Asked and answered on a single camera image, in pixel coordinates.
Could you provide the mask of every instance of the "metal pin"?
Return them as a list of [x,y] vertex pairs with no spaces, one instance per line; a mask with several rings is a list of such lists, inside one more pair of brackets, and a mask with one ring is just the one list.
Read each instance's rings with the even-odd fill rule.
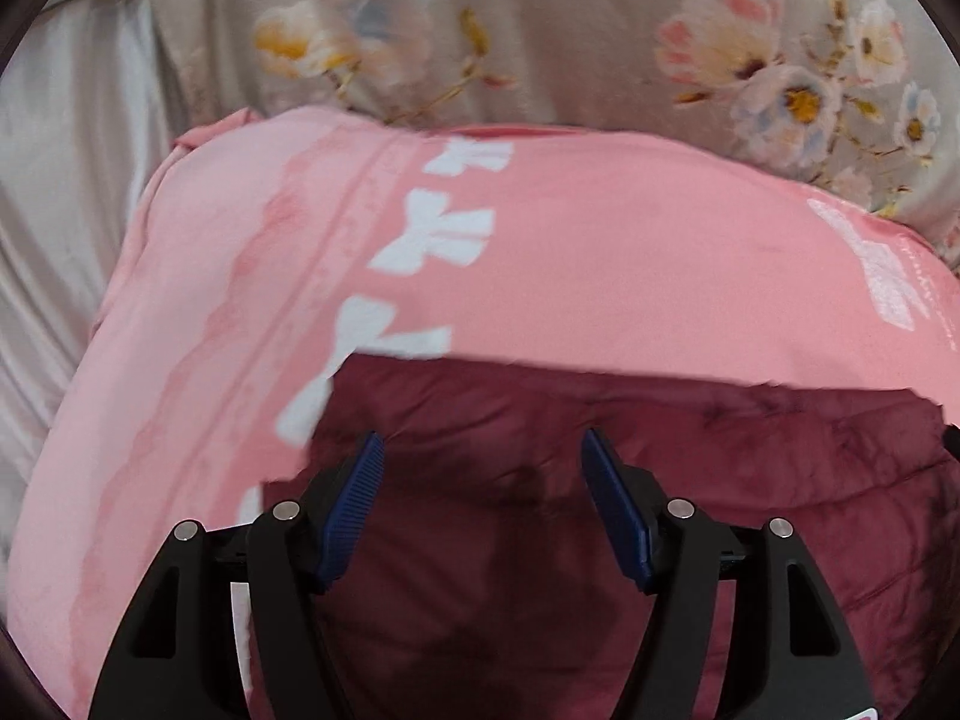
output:
[[281,501],[274,507],[274,517],[281,520],[293,519],[299,514],[299,503],[296,501]]
[[793,536],[793,525],[790,524],[789,520],[777,517],[770,520],[770,532],[780,538],[790,538],[790,536]]
[[200,526],[192,519],[184,519],[183,522],[174,528],[174,538],[176,538],[177,541],[190,541],[199,530]]
[[674,498],[666,505],[666,511],[673,514],[677,519],[690,519],[690,517],[693,517],[693,512],[696,512],[697,509],[688,500]]

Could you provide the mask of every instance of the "ribbed blue pad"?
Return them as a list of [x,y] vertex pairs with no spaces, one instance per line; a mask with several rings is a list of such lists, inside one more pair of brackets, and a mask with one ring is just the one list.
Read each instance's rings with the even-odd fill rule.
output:
[[383,480],[383,442],[371,433],[364,443],[344,488],[330,509],[320,534],[320,564],[316,576],[323,591],[347,573],[367,514]]
[[641,590],[647,589],[654,575],[650,533],[620,478],[616,460],[592,430],[584,436],[580,462],[620,570]]

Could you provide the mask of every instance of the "dark red fabric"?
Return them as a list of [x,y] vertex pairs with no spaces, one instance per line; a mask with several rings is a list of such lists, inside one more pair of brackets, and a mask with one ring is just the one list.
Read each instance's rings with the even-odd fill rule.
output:
[[[712,517],[788,517],[842,605],[886,716],[933,663],[960,590],[960,466],[909,391],[797,391],[354,356],[308,469],[385,437],[347,576],[318,604],[358,718],[607,718],[651,600],[617,570],[579,469],[598,425]],[[715,706],[724,589],[698,716]]]

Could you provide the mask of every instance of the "floral bedsheet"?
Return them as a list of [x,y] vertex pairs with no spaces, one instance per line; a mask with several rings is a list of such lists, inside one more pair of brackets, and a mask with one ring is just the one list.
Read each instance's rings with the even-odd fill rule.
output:
[[194,122],[635,129],[833,191],[960,269],[960,67],[916,0],[154,0]]

